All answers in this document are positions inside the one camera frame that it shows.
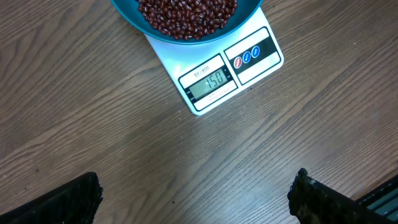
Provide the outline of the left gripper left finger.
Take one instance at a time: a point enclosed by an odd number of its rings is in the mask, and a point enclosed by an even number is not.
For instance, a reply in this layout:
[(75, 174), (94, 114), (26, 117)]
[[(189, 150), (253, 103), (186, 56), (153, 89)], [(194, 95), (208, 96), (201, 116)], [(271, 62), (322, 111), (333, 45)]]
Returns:
[(103, 200), (95, 172), (87, 172), (1, 215), (1, 224), (92, 224)]

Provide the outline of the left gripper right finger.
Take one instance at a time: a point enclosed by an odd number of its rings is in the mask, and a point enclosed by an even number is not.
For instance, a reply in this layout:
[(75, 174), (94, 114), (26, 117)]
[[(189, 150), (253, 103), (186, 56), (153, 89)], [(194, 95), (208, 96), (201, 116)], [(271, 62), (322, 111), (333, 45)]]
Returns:
[(311, 178), (304, 168), (300, 169), (295, 176), (287, 198), (290, 214), (295, 216), (300, 223), (393, 223), (360, 205), (356, 200), (351, 200)]

